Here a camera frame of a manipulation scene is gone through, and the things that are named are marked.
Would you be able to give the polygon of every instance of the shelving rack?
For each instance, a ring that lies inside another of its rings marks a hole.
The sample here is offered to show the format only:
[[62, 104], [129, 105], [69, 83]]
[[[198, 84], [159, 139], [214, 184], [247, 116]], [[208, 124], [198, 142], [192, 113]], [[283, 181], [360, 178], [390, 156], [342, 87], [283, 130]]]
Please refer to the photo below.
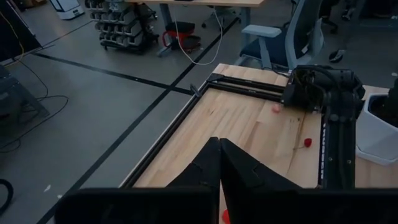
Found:
[[146, 4], [89, 0], [85, 6], [91, 11], [91, 20], [96, 21], [95, 29], [105, 50], [113, 47], [143, 54], [153, 42], [158, 42], [159, 35], [149, 24], [157, 15]]

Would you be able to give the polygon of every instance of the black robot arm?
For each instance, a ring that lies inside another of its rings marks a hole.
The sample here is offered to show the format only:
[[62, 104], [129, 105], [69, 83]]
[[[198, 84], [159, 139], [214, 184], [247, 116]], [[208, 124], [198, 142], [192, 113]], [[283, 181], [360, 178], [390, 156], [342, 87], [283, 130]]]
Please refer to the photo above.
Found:
[[319, 186], [355, 187], [355, 125], [365, 90], [351, 70], [298, 66], [282, 96], [285, 106], [322, 112]]

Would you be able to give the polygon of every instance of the concrete floor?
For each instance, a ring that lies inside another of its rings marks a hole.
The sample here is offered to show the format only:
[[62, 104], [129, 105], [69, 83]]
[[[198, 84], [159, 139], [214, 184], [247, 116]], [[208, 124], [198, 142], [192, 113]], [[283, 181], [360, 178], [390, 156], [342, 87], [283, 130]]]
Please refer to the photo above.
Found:
[[[160, 12], [157, 5], [150, 7]], [[171, 10], [179, 20], [197, 25], [195, 33], [202, 37], [204, 49], [219, 35], [216, 23], [200, 27], [211, 9], [172, 6]], [[335, 9], [332, 20], [340, 21], [339, 13]], [[224, 35], [214, 63], [193, 66], [181, 52], [158, 58], [155, 53], [160, 46], [143, 56], [105, 51], [88, 14], [61, 21], [46, 4], [24, 12], [23, 17], [41, 44], [55, 46], [22, 61], [43, 79], [50, 95], [66, 95], [69, 102], [61, 113], [24, 136], [18, 150], [0, 154], [0, 178], [15, 188], [13, 203], [1, 223], [43, 224], [52, 216], [59, 195], [80, 187], [117, 187], [190, 99], [183, 90], [191, 83], [200, 86], [219, 63], [234, 63], [241, 49], [238, 23]], [[289, 0], [270, 0], [252, 10], [253, 24], [281, 26], [289, 18]], [[156, 33], [163, 32], [162, 24], [159, 15], [152, 23]], [[327, 30], [326, 46], [314, 63], [329, 64], [328, 54], [341, 40]], [[395, 79], [391, 73], [398, 66], [397, 34], [361, 32], [354, 39], [343, 61], [333, 66], [353, 69], [367, 85], [391, 87]], [[217, 44], [201, 63], [214, 57]], [[200, 54], [203, 49], [191, 56]], [[25, 66], [9, 69], [36, 97], [44, 95], [44, 87]], [[43, 104], [54, 113], [64, 102], [52, 98]], [[42, 120], [35, 119], [19, 132]]]

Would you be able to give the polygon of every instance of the cable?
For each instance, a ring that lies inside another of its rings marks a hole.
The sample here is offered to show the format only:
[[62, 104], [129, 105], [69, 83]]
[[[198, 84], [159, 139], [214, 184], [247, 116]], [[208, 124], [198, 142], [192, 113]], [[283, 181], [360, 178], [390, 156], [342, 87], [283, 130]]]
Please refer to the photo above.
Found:
[[[32, 128], [30, 128], [28, 131], [26, 131], [24, 134], [21, 134], [18, 138], [15, 138], [14, 140], [6, 143], [5, 145], [0, 147], [0, 154], [1, 153], [9, 153], [12, 151], [15, 151], [17, 149], [19, 149], [19, 147], [21, 146], [21, 138], [24, 137], [26, 134], [30, 133], [31, 131], [33, 131], [35, 128], [39, 127], [41, 124], [43, 124], [44, 122], [48, 121], [49, 119], [53, 118], [55, 115], [57, 115], [59, 112], [61, 112], [68, 104], [69, 102], [69, 98], [65, 95], [55, 95], [55, 96], [49, 96], [49, 88], [47, 87], [47, 85], [43, 82], [43, 80], [30, 68], [28, 67], [24, 62], [21, 62], [21, 64], [23, 64], [28, 70], [30, 70], [36, 77], [37, 79], [41, 82], [41, 84], [43, 84], [44, 88], [45, 88], [45, 96], [43, 97], [39, 97], [36, 98], [37, 101], [43, 101], [45, 99], [49, 99], [49, 98], [65, 98], [66, 102], [65, 104], [54, 114], [50, 115], [49, 117], [47, 117], [46, 119], [44, 119], [43, 121], [41, 121], [39, 124], [36, 124], [35, 126], [33, 126]], [[28, 111], [24, 111], [22, 110], [23, 113], [28, 113], [28, 112], [32, 112], [32, 111], [36, 111], [35, 109], [32, 110], [28, 110]], [[26, 121], [23, 122], [19, 122], [19, 124], [27, 124], [29, 122], [31, 122], [34, 118], [38, 117], [39, 112], [37, 112], [35, 115], [33, 115], [32, 117], [30, 117], [29, 119], [27, 119]], [[15, 142], [18, 143], [18, 145], [14, 148], [14, 149], [10, 149], [7, 151], [2, 151], [1, 149], [4, 149], [8, 146], [10, 146], [11, 144], [14, 144]]]
[[40, 126], [41, 124], [43, 124], [44, 122], [46, 122], [46, 121], [48, 121], [49, 119], [53, 118], [55, 115], [57, 115], [59, 112], [61, 112], [61, 111], [67, 106], [67, 104], [68, 104], [68, 102], [69, 102], [69, 97], [64, 96], [64, 95], [46, 96], [45, 98], [43, 98], [43, 100], [44, 100], [44, 99], [49, 99], [49, 98], [64, 98], [64, 99], [66, 99], [66, 102], [65, 102], [65, 104], [64, 104], [57, 112], [55, 112], [54, 114], [48, 116], [46, 119], [44, 119], [43, 121], [41, 121], [39, 124], [36, 124], [36, 125], [33, 126], [32, 128], [30, 128], [30, 129], [29, 129], [28, 131], [26, 131], [24, 134], [21, 134], [19, 137], [15, 138], [15, 140], [12, 140], [12, 141], [6, 143], [5, 145], [1, 146], [1, 147], [0, 147], [0, 150], [1, 150], [1, 149], [4, 149], [5, 147], [10, 146], [11, 144], [13, 144], [13, 143], [15, 143], [15, 142], [18, 142], [18, 143], [19, 143], [19, 145], [18, 145], [17, 147], [15, 147], [14, 149], [8, 150], [8, 151], [0, 151], [0, 153], [8, 153], [8, 152], [12, 152], [12, 151], [15, 151], [16, 149], [18, 149], [18, 148], [21, 146], [21, 138], [22, 138], [22, 137], [24, 137], [25, 135], [29, 134], [31, 131], [33, 131], [35, 128], [39, 127], [39, 126]]
[[340, 84], [338, 83], [337, 79], [328, 70], [314, 65], [298, 65], [296, 69], [307, 69], [307, 70], [314, 70], [320, 72], [322, 75], [328, 77], [336, 85], [337, 89], [339, 89], [341, 92]]
[[33, 75], [36, 76], [36, 78], [43, 84], [44, 88], [45, 88], [45, 95], [43, 97], [40, 97], [41, 100], [38, 100], [39, 102], [42, 101], [44, 98], [46, 98], [49, 95], [49, 88], [47, 87], [47, 85], [43, 82], [43, 80], [31, 69], [29, 68], [24, 62], [21, 62], [21, 64], [23, 64], [30, 72], [33, 73]]
[[25, 49], [24, 49], [24, 46], [22, 46], [21, 41], [19, 40], [19, 37], [18, 37], [17, 33], [16, 33], [15, 30], [14, 30], [14, 27], [11, 25], [11, 23], [8, 21], [8, 19], [2, 14], [2, 12], [0, 12], [0, 16], [1, 16], [1, 17], [8, 23], [8, 25], [10, 26], [12, 32], [14, 33], [15, 37], [16, 37], [17, 40], [18, 40], [19, 47], [21, 48], [21, 51], [22, 51], [22, 54], [21, 54], [21, 56], [19, 57], [19, 59], [16, 60], [15, 62], [12, 62], [12, 63], [10, 63], [9, 65], [6, 66], [6, 67], [8, 67], [8, 66], [14, 65], [14, 64], [16, 64], [16, 63], [18, 63], [18, 62], [21, 61], [21, 59], [24, 57]]
[[214, 10], [214, 14], [215, 14], [215, 16], [216, 16], [218, 25], [220, 25], [220, 31], [221, 31], [220, 43], [218, 44], [216, 54], [214, 55], [214, 58], [213, 58], [213, 60], [212, 60], [211, 62], [208, 62], [208, 63], [198, 63], [198, 62], [194, 62], [194, 61], [192, 60], [192, 58], [189, 57], [189, 55], [184, 51], [184, 49], [183, 49], [182, 46], [181, 46], [180, 34], [178, 33], [177, 16], [176, 16], [176, 13], [175, 13], [176, 10], [173, 9], [173, 16], [174, 16], [175, 30], [177, 31], [177, 41], [178, 41], [178, 45], [180, 46], [180, 49], [181, 49], [181, 51], [185, 54], [185, 56], [187, 56], [187, 58], [188, 58], [192, 63], [194, 63], [195, 65], [209, 65], [209, 64], [212, 64], [212, 63], [216, 60], [216, 58], [217, 58], [217, 56], [218, 56], [218, 52], [220, 51], [221, 43], [223, 42], [223, 35], [224, 35], [224, 33], [223, 33], [223, 32], [224, 32], [223, 26], [221, 25], [221, 22], [220, 22], [220, 20], [218, 19], [217, 12], [216, 12], [216, 7], [214, 7], [213, 10]]
[[[46, 47], [37, 48], [37, 49], [32, 50], [32, 51], [30, 51], [30, 52], [25, 52], [24, 57], [26, 57], [26, 56], [29, 55], [29, 54], [34, 54], [34, 53], [40, 52], [41, 50], [45, 50], [45, 49], [48, 49], [48, 48], [54, 47], [54, 46], [55, 46], [55, 44], [52, 44], [52, 45], [48, 45], [48, 46], [46, 46]], [[9, 54], [7, 51], [5, 51], [4, 49], [3, 49], [3, 51], [4, 51], [4, 53], [6, 53], [10, 58], [12, 58], [12, 59], [14, 60], [14, 62], [16, 61], [15, 57], [10, 56], [10, 54]], [[12, 65], [14, 62], [11, 62], [11, 63], [9, 63], [9, 64], [5, 64], [5, 65], [3, 65], [3, 66], [4, 66], [4, 67], [8, 67], [8, 66]]]

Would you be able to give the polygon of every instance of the desk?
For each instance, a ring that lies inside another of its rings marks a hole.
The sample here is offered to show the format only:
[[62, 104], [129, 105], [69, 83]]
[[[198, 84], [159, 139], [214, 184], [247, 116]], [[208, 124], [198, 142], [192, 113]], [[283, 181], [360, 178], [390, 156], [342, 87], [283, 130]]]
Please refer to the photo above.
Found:
[[[193, 0], [193, 1], [174, 1], [174, 0], [125, 0], [125, 2], [144, 2], [144, 3], [159, 3], [160, 11], [165, 26], [173, 21], [170, 15], [169, 4], [183, 4], [183, 5], [197, 5], [197, 6], [231, 6], [241, 8], [241, 23], [242, 29], [250, 25], [250, 8], [260, 7], [265, 0]], [[250, 35], [243, 34], [243, 47], [250, 42]], [[169, 48], [166, 47], [160, 50], [157, 55], [161, 56]]]
[[[287, 82], [285, 77], [273, 72], [235, 65], [220, 64], [214, 72], [280, 86]], [[372, 86], [365, 88], [367, 94], [387, 91]], [[142, 175], [130, 185], [165, 187], [195, 158], [207, 140], [216, 136], [228, 138], [299, 186], [316, 187], [321, 115], [291, 108], [283, 108], [276, 114], [271, 111], [274, 104], [259, 98], [208, 89]], [[302, 148], [305, 138], [313, 140], [309, 148]], [[384, 167], [356, 158], [357, 187], [398, 187], [396, 177], [398, 164]], [[223, 194], [220, 197], [222, 212], [226, 205]]]

